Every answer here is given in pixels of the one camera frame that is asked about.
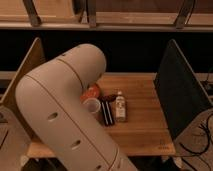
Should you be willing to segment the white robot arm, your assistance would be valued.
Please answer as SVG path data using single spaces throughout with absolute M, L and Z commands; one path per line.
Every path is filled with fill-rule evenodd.
M 103 52 L 80 44 L 25 74 L 16 87 L 21 114 L 68 171 L 137 171 L 80 101 L 105 70 Z

